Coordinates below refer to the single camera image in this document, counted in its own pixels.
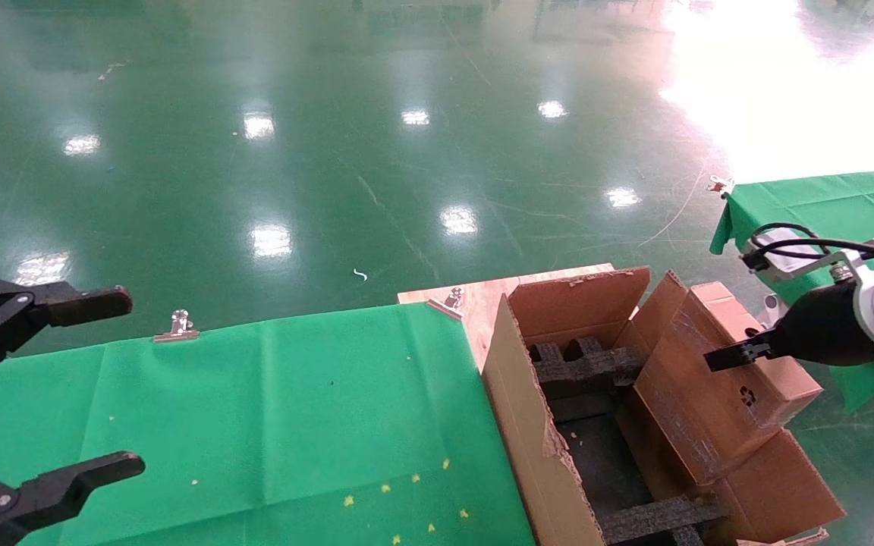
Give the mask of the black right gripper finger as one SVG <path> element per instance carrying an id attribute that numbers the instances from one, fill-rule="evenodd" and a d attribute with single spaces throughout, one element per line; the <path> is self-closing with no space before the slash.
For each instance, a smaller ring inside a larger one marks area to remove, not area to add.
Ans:
<path id="1" fill-rule="evenodd" d="M 739 369 L 754 363 L 760 357 L 773 355 L 770 344 L 764 341 L 745 340 L 705 353 L 705 362 L 711 372 L 718 372 Z"/>

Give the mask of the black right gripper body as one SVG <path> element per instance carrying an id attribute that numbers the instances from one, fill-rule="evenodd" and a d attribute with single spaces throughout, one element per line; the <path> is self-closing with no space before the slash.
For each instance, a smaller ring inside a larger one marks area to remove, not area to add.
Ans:
<path id="1" fill-rule="evenodd" d="M 847 280 L 799 297 L 767 332 L 770 356 L 837 367 L 874 362 L 874 341 L 854 311 L 856 289 Z"/>

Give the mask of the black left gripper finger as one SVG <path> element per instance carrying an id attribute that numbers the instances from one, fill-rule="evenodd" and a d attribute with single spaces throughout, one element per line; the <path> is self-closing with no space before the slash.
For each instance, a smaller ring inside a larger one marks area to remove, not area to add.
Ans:
<path id="1" fill-rule="evenodd" d="M 145 469 L 136 453 L 110 453 L 43 473 L 18 488 L 0 482 L 0 545 L 17 545 L 31 533 L 76 518 L 97 488 Z"/>
<path id="2" fill-rule="evenodd" d="M 46 328 L 117 318 L 132 308 L 122 286 L 84 293 L 66 282 L 24 286 L 0 280 L 0 363 Z"/>

